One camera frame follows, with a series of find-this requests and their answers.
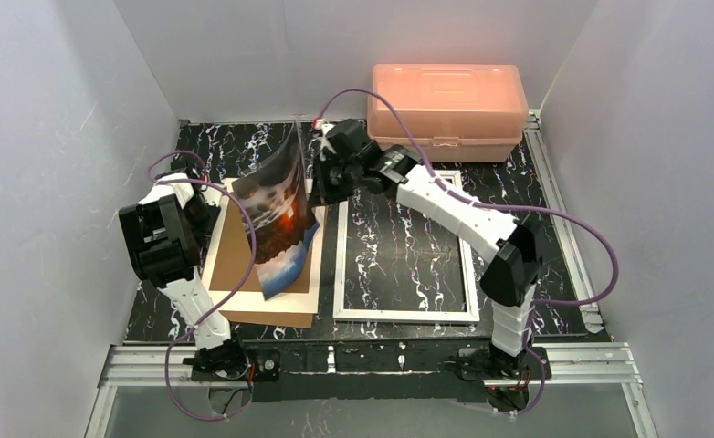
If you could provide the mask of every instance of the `glossy photograph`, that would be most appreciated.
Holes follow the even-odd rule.
[[[273,155],[232,184],[255,228],[255,268],[265,299],[300,277],[319,227],[308,205],[304,171],[298,136],[290,130]]]

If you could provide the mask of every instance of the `pink plastic box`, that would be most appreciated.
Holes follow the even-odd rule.
[[[433,162],[504,162],[521,141],[529,114],[516,66],[379,64],[373,91],[400,112]],[[373,97],[368,133],[384,148],[411,145]]]

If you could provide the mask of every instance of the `black marble-patterned surface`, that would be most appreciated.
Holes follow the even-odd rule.
[[[251,172],[278,147],[289,130],[298,130],[310,165],[319,141],[312,138],[310,123],[191,125],[180,132],[177,149],[197,152],[205,159],[212,181]],[[520,144],[501,164],[437,164],[437,169],[459,171],[464,189],[484,202],[544,205],[540,182],[529,150]],[[346,308],[379,308],[420,311],[462,311],[463,278],[455,236],[421,214],[408,211],[382,196],[360,193],[350,200],[346,270]],[[540,217],[547,239],[545,272],[535,297],[575,299],[562,252],[550,219]],[[488,336],[491,306],[478,288],[481,320],[473,325],[393,324],[334,322],[333,275],[335,270],[338,208],[333,207],[325,227],[320,279],[320,311],[311,329],[237,325],[243,339],[406,339]],[[486,265],[473,252],[476,278]],[[577,308],[538,308],[532,321],[543,335],[585,334]],[[137,289],[127,329],[129,342],[167,342],[184,332],[182,318],[169,299],[151,285]]]

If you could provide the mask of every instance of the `white panel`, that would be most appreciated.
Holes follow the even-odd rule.
[[[0,437],[82,436],[177,122],[111,0],[0,2]]]
[[[714,436],[714,1],[600,1],[542,120],[567,207],[620,256],[602,311],[659,434]]]
[[[538,108],[596,0],[115,2],[177,117],[258,121],[311,118],[391,62],[516,64]]]

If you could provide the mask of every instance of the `white picture frame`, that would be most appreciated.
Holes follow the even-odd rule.
[[[460,171],[436,171],[443,179],[462,188]],[[478,309],[478,287],[473,267],[470,245],[459,239],[459,258],[462,265],[462,279],[465,288],[466,311],[424,311],[424,310],[381,310],[345,308],[346,292],[346,244],[349,233],[349,205],[344,202],[338,212],[338,243],[336,248],[335,296],[333,299],[333,320],[336,321],[382,321],[382,322],[422,322],[422,323],[469,323],[480,321]]]

